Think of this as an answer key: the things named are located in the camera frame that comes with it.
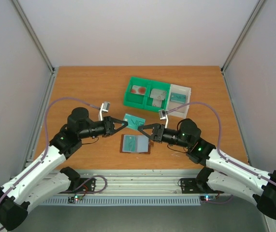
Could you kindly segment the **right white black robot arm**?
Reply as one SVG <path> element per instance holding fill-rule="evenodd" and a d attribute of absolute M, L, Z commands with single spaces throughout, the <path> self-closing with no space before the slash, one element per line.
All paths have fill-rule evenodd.
<path fill-rule="evenodd" d="M 175 130 L 154 123 L 139 126 L 138 131 L 157 143 L 187 149 L 187 157 L 203 166 L 196 177 L 200 191 L 220 191 L 254 204 L 269 218 L 276 220 L 276 170 L 259 170 L 201 138 L 201 130 L 191 119 L 181 120 Z"/>

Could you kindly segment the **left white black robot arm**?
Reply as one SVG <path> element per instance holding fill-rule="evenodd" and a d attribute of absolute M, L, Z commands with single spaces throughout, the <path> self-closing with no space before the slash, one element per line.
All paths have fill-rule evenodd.
<path fill-rule="evenodd" d="M 44 152 L 0 187 L 0 231 L 17 228 L 31 210 L 51 196 L 78 191 L 83 183 L 80 174 L 70 167 L 62 168 L 46 182 L 42 180 L 82 147 L 82 139 L 109 137 L 127 125 L 127 121 L 110 116 L 99 116 L 98 121 L 92 121 L 86 108 L 73 109 Z"/>

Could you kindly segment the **brown leather card holder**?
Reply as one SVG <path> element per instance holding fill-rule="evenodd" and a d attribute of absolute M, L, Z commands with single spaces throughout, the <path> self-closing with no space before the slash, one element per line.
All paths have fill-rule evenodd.
<path fill-rule="evenodd" d="M 150 154 L 154 143 L 144 135 L 121 135 L 120 153 Z"/>

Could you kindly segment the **teal VIP card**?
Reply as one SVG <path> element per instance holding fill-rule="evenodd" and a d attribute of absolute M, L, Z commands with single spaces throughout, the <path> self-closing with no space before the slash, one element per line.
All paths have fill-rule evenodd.
<path fill-rule="evenodd" d="M 145 119 L 130 114 L 124 115 L 124 121 L 128 123 L 127 128 L 137 131 L 139 126 L 145 124 Z"/>

